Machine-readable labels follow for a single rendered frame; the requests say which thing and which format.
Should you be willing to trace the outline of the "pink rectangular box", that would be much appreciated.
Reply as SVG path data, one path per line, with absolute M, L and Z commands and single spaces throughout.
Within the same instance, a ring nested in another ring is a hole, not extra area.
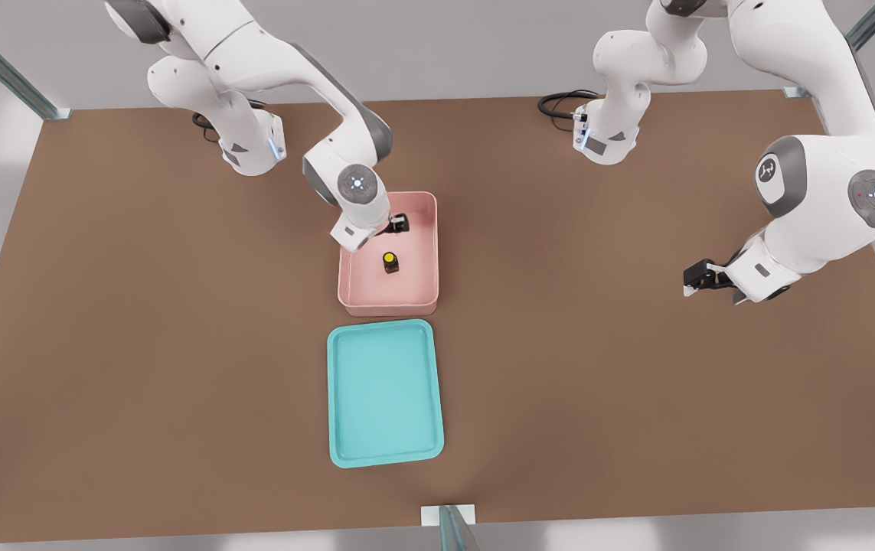
M 430 192 L 391 192 L 409 230 L 384 233 L 357 253 L 340 251 L 337 298 L 354 317 L 430 316 L 439 297 L 437 202 Z

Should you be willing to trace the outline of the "pale blue-green tray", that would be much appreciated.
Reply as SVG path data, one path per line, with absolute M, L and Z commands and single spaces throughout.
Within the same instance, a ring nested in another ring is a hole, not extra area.
M 338 327 L 326 339 L 328 445 L 339 468 L 424 461 L 445 444 L 433 327 Z

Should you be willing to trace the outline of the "silver frame post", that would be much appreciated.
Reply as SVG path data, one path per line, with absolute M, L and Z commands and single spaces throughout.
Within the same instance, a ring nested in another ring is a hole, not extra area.
M 420 508 L 423 527 L 438 527 L 440 551 L 482 551 L 471 526 L 476 524 L 475 505 L 432 505 Z
M 67 121 L 72 109 L 56 107 L 0 54 L 0 83 L 42 121 Z
M 847 39 L 851 48 L 858 52 L 867 45 L 873 36 L 875 36 L 875 2 L 865 11 L 863 17 L 858 18 L 856 24 L 844 35 L 844 38 Z M 782 88 L 782 91 L 786 99 L 811 99 L 818 108 L 818 101 L 804 87 L 787 86 Z

